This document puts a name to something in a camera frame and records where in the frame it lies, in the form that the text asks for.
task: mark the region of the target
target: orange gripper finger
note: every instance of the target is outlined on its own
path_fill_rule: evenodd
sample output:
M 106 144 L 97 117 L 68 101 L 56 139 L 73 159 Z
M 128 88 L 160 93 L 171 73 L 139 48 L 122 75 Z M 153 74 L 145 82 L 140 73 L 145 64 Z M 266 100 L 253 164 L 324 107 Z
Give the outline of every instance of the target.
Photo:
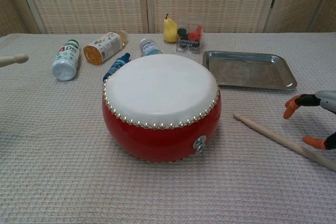
M 286 107 L 287 108 L 284 112 L 284 117 L 283 117 L 284 119 L 289 119 L 294 114 L 294 111 L 300 108 L 300 106 L 297 105 L 294 100 L 290 101 Z
M 319 139 L 317 137 L 313 136 L 304 136 L 302 140 L 306 143 L 309 144 L 310 146 L 313 146 L 314 148 L 321 149 L 321 150 L 326 150 L 325 147 L 325 139 Z
M 298 99 L 300 96 L 302 96 L 302 94 L 298 94 L 298 95 L 294 96 L 293 98 L 289 99 L 286 102 L 285 107 L 287 107 L 291 101 L 294 101 L 295 99 Z

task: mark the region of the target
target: table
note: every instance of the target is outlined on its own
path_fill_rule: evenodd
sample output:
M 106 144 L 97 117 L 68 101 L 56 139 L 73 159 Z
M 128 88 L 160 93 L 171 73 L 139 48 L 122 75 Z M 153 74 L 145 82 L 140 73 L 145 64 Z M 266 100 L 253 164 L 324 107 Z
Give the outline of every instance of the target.
M 117 57 L 140 56 L 142 38 L 166 53 L 175 46 L 160 34 L 132 34 L 101 66 L 81 51 L 76 77 L 57 81 L 51 64 L 60 46 L 73 38 L 82 49 L 98 37 L 12 34 L 0 42 L 1 56 L 30 57 L 0 69 L 1 223 L 336 223 L 336 173 L 233 119 L 238 112 L 302 145 L 304 135 L 335 132 L 335 115 L 320 107 L 290 120 L 282 114 L 295 94 L 336 90 L 336 33 L 206 34 L 203 50 L 285 58 L 298 86 L 222 87 L 222 117 L 205 153 L 173 164 L 120 149 L 103 121 L 101 85 Z M 178 54 L 202 62 L 202 53 Z M 336 160 L 336 151 L 316 152 Z

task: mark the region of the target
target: drum head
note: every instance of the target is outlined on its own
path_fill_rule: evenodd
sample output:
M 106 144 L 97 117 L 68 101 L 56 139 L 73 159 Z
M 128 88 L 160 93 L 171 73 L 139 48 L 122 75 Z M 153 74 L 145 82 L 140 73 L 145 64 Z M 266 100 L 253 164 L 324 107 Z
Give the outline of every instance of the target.
M 132 60 L 105 85 L 113 114 L 149 128 L 186 125 L 218 99 L 213 75 L 194 60 L 170 54 Z

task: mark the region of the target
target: blue bottle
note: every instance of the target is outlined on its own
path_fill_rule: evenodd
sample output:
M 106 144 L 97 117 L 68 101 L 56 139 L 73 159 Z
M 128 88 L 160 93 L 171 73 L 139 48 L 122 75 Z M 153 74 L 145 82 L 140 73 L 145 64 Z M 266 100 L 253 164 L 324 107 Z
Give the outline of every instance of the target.
M 113 65 L 111 66 L 111 68 L 109 69 L 109 71 L 107 71 L 107 73 L 104 75 L 103 81 L 105 81 L 109 76 L 113 75 L 119 68 L 121 68 L 122 66 L 124 66 L 127 62 L 129 62 L 130 61 L 130 56 L 131 55 L 127 52 L 122 57 L 118 58 L 113 63 Z

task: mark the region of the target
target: silver tray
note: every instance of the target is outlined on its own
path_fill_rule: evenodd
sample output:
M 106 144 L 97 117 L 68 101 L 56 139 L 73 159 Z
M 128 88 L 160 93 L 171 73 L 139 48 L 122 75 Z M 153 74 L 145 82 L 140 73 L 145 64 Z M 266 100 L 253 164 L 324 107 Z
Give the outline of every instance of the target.
M 286 61 L 277 55 L 206 51 L 203 65 L 219 85 L 280 90 L 297 86 Z

